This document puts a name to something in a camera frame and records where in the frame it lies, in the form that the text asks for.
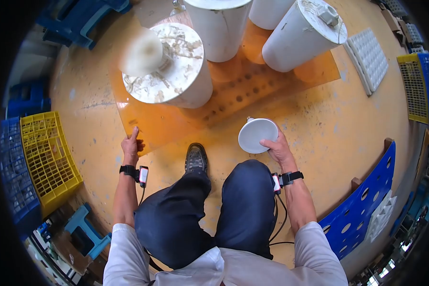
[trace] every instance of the person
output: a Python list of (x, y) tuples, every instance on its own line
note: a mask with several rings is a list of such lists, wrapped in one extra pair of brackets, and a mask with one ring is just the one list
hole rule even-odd
[[(122, 143), (124, 165), (136, 166), (143, 140), (138, 128)], [(270, 148), (282, 174), (298, 168), (283, 132)], [(312, 197), (302, 178), (284, 186), (295, 268), (273, 261), (269, 237), (275, 227), (274, 180), (257, 160), (238, 164), (222, 186), (222, 207), (214, 237), (199, 220), (211, 191), (203, 146), (189, 146), (185, 174), (138, 206), (135, 180), (120, 173), (113, 204), (113, 231), (103, 285), (348, 285), (345, 272), (316, 222)], [(149, 256), (172, 268), (149, 274)]]

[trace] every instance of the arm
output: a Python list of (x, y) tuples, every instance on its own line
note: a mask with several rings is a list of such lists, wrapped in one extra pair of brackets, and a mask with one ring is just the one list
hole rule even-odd
[[(121, 142), (124, 151), (123, 166), (137, 166), (138, 154), (143, 151), (143, 140), (137, 140), (138, 127), (135, 127), (130, 137), (126, 136)], [(135, 179), (124, 173), (119, 174), (119, 182), (113, 201), (113, 224), (125, 223), (134, 227), (133, 211), (138, 208)]]
[[(123, 165), (136, 166), (138, 151), (143, 151), (143, 140), (137, 140), (138, 128), (121, 143)], [(119, 175), (113, 202), (113, 231), (103, 285), (148, 285), (149, 256), (147, 256), (134, 230), (133, 211), (138, 207), (135, 180), (124, 173)]]
[[(281, 174), (298, 171), (294, 156), (289, 150), (288, 141), (280, 128), (278, 128), (278, 139), (276, 142), (261, 140), (260, 143), (270, 148), (270, 157), (280, 165)], [(302, 226), (310, 221), (316, 221), (315, 206), (303, 179), (296, 179), (293, 184), (286, 185), (285, 194), (291, 229), (294, 235), (296, 235)]]
[[(276, 142), (261, 140), (261, 145), (270, 148), (270, 156), (279, 163), (282, 174), (297, 172), (297, 164), (289, 150), (285, 135), (278, 128)], [(345, 272), (329, 242), (316, 222), (313, 199), (303, 179), (296, 179), (285, 186), (286, 205), (291, 229), (296, 237), (296, 268), (293, 271), (311, 269), (316, 273), (315, 284), (348, 285)]]

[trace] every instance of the blue perforated board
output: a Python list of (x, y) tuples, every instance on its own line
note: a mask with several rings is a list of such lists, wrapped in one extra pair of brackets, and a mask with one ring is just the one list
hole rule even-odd
[(364, 240), (373, 211), (391, 189), (395, 159), (396, 143), (392, 142), (356, 191), (319, 222), (339, 260)]

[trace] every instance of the orange plastic sheet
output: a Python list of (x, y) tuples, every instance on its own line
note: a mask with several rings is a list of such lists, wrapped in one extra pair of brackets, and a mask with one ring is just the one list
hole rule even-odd
[[(181, 22), (191, 26), (186, 13), (160, 23)], [(146, 142), (141, 155), (198, 130), (220, 124), (246, 106), (257, 105), (261, 108), (261, 102), (271, 94), (289, 96), (340, 78), (330, 51), (287, 73), (272, 70), (264, 63), (261, 53), (271, 32), (247, 20), (237, 55), (227, 62), (209, 62), (213, 94), (204, 106), (197, 109), (136, 100), (126, 91), (117, 61), (113, 60), (109, 76), (116, 104), (126, 133), (131, 134), (135, 126), (140, 128), (141, 138)]]

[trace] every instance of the black wristband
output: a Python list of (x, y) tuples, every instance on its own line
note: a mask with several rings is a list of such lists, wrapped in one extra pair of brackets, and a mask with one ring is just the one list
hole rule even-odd
[(290, 185), (294, 182), (295, 179), (303, 179), (303, 174), (299, 171), (297, 172), (287, 172), (281, 175), (283, 180), (283, 186)]
[(132, 165), (125, 165), (119, 168), (119, 173), (124, 172), (124, 175), (131, 176), (137, 183), (139, 182), (137, 170)]

